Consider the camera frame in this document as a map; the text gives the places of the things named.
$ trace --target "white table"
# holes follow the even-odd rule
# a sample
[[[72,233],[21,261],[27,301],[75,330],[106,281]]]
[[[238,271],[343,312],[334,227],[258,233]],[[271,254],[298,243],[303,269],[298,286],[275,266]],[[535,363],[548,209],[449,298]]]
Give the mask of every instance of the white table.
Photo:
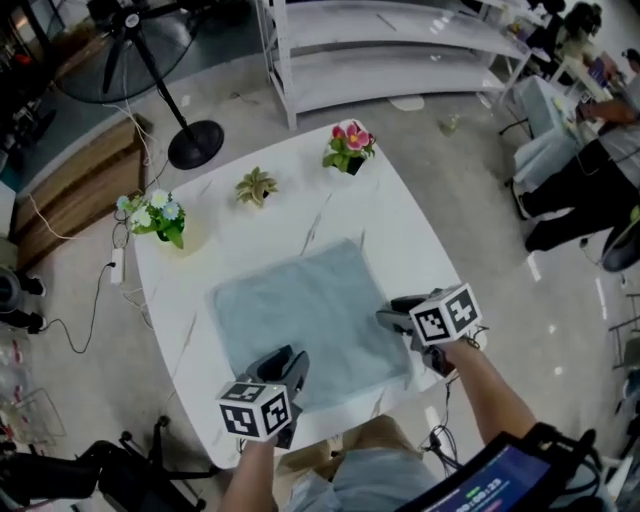
[[[299,255],[320,212],[306,251],[343,238],[364,240],[364,257],[387,299],[460,282],[438,237],[379,147],[376,158],[355,178],[322,168],[330,133],[327,126],[294,137],[176,189],[174,197],[188,214],[187,229],[190,222],[199,225],[207,237],[191,256],[174,258],[153,234],[135,240],[165,363],[202,445],[222,468],[235,466],[239,455],[213,398],[234,376],[205,304],[209,290]],[[280,189],[263,210],[235,202],[235,185],[255,166],[272,173]],[[291,449],[362,424],[439,380],[417,353],[410,352],[410,357],[410,379],[379,386],[340,406],[303,413]]]

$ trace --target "light blue shirt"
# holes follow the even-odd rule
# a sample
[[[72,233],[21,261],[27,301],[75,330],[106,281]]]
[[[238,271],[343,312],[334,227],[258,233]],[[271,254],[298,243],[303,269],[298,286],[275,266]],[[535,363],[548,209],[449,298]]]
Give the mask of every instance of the light blue shirt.
[[[568,488],[588,484],[591,472],[580,466]],[[333,482],[313,471],[293,488],[284,512],[390,512],[413,501],[438,483],[415,457],[384,448],[354,450],[346,454]],[[590,491],[559,498],[554,507],[565,507]],[[604,510],[615,510],[604,484],[596,494]]]

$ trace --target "power strip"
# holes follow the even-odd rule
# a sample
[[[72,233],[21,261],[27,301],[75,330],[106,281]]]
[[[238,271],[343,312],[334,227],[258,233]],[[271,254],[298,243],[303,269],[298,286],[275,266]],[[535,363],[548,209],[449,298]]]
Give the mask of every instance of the power strip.
[[[124,249],[119,247],[111,253],[111,261],[116,264],[111,269],[111,284],[120,285],[124,282]]]

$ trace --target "chair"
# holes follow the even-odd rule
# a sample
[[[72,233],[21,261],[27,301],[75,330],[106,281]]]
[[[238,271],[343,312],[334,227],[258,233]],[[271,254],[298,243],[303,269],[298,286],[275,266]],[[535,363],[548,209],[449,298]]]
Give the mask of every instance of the chair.
[[[0,462],[0,487],[23,507],[32,500],[85,499],[96,488],[119,512],[197,512],[204,500],[189,502],[171,480],[209,478],[220,470],[171,472],[162,466],[161,429],[169,418],[161,416],[153,428],[153,445],[147,457],[131,445],[123,432],[123,448],[107,441],[94,443],[78,459],[68,461],[31,454],[14,454]]]
[[[622,272],[640,260],[640,217],[634,217],[636,210],[637,207],[629,221],[615,226],[607,237],[601,258],[607,272]]]

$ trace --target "blue screen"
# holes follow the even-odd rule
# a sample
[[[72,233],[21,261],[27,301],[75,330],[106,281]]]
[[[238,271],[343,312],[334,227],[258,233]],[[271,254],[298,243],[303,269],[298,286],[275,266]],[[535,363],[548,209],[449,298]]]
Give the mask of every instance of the blue screen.
[[[426,512],[498,512],[509,510],[549,470],[549,464],[506,446],[491,462]]]

